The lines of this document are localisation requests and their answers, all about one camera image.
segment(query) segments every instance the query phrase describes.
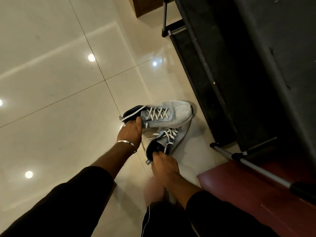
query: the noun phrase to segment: person's right hand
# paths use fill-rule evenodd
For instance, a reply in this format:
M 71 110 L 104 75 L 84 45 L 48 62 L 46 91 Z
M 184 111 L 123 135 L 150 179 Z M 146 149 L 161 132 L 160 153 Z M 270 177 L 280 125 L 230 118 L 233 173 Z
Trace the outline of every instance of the person's right hand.
M 153 152 L 153 162 L 151 169 L 158 181 L 167 188 L 168 182 L 174 176 L 180 175 L 178 162 L 170 155 L 166 155 L 162 151 Z

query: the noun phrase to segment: red surface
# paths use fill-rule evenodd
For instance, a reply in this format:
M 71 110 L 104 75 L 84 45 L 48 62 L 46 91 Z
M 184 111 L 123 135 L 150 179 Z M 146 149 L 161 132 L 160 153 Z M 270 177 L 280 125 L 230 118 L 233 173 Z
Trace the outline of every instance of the red surface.
M 275 161 L 261 165 L 289 181 L 310 179 L 307 171 L 293 174 L 288 166 L 293 165 Z M 197 177 L 205 190 L 255 216 L 280 236 L 316 236 L 316 206 L 241 163 L 229 161 Z

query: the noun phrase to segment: floor tile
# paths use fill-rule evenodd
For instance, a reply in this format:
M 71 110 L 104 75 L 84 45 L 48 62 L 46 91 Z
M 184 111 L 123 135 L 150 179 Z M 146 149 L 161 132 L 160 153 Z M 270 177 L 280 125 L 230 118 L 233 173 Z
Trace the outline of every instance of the floor tile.
M 92 237 L 140 237 L 145 213 L 143 209 L 109 224 L 99 221 Z
M 117 184 L 99 220 L 106 224 L 144 209 L 143 187 L 148 177 L 137 154 L 132 155 L 115 178 Z
M 69 0 L 2 0 L 0 127 L 103 79 Z
M 0 128 L 1 211 L 48 193 L 108 151 L 122 126 L 118 115 L 103 81 Z M 27 171 L 32 178 L 25 177 Z
M 105 79 L 173 48 L 161 37 L 162 8 L 136 18 L 128 0 L 70 0 Z M 168 23 L 181 19 L 174 2 Z
M 136 105 L 172 99 L 191 102 L 195 113 L 191 127 L 173 153 L 179 163 L 180 172 L 191 182 L 198 184 L 196 175 L 226 161 L 209 147 L 214 139 L 175 50 L 116 75 L 106 82 L 120 114 Z M 138 154 L 144 163 L 145 157 L 140 151 Z

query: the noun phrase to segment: gray sneaker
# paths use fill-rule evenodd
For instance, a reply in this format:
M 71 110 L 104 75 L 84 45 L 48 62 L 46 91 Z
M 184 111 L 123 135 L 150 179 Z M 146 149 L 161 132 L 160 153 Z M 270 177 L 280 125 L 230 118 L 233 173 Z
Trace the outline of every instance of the gray sneaker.
M 192 119 L 193 108 L 190 103 L 182 100 L 166 101 L 157 105 L 138 105 L 126 111 L 120 120 L 124 123 L 136 120 L 140 116 L 143 128 L 180 127 Z
M 191 121 L 179 128 L 159 128 L 157 133 L 153 134 L 153 139 L 146 149 L 146 163 L 149 165 L 153 161 L 153 152 L 162 151 L 169 155 L 179 144 L 188 132 Z

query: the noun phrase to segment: person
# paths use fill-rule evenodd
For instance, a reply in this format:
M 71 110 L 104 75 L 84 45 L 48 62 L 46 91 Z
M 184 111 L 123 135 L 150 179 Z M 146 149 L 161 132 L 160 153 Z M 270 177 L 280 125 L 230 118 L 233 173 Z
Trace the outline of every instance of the person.
M 91 236 L 112 191 L 113 179 L 141 139 L 142 120 L 138 117 L 127 122 L 117 137 L 117 141 L 130 143 L 116 143 L 91 166 L 53 188 L 0 236 Z M 250 214 L 184 179 L 173 157 L 155 152 L 153 160 L 154 179 L 144 190 L 147 212 L 141 237 L 197 236 L 192 225 L 201 237 L 277 236 Z M 164 201 L 165 188 L 182 208 Z

